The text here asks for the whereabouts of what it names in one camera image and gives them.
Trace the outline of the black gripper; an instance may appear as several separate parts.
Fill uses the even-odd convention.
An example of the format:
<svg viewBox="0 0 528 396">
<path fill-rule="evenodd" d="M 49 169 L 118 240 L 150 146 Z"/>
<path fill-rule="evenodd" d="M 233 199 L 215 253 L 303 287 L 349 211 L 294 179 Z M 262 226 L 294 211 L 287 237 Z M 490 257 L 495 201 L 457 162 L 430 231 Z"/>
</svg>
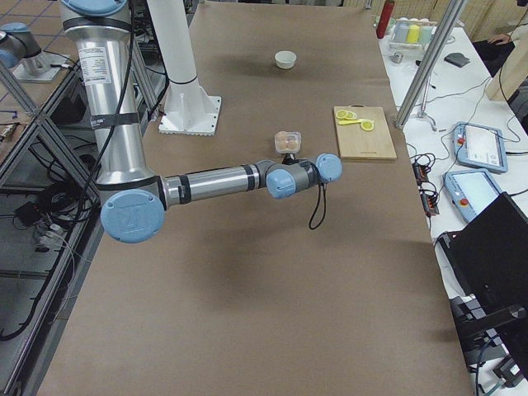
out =
<svg viewBox="0 0 528 396">
<path fill-rule="evenodd" d="M 286 153 L 283 157 L 282 164 L 294 164 L 297 162 L 298 160 L 296 159 L 296 156 L 294 153 Z"/>
</svg>

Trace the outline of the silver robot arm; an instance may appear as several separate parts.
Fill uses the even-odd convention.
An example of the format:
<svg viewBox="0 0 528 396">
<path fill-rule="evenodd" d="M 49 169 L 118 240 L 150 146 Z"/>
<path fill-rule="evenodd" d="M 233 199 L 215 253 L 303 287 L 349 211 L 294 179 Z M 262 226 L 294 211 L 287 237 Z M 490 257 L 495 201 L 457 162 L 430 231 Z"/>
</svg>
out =
<svg viewBox="0 0 528 396">
<path fill-rule="evenodd" d="M 341 177 L 342 162 L 331 153 L 307 159 L 288 153 L 279 163 L 262 160 L 173 177 L 154 173 L 145 160 L 130 81 L 132 8 L 129 1 L 59 4 L 64 32 L 78 47 L 91 126 L 99 149 L 100 218 L 113 239 L 141 243 L 151 238 L 173 205 L 260 188 L 282 199 L 312 186 L 324 191 Z M 221 98 L 209 96 L 199 83 L 182 2 L 151 1 L 148 9 L 168 80 L 161 131 L 214 134 Z"/>
<path fill-rule="evenodd" d="M 33 59 L 42 49 L 31 30 L 21 22 L 1 26 L 1 63 L 6 68 L 16 67 L 24 59 Z"/>
</svg>

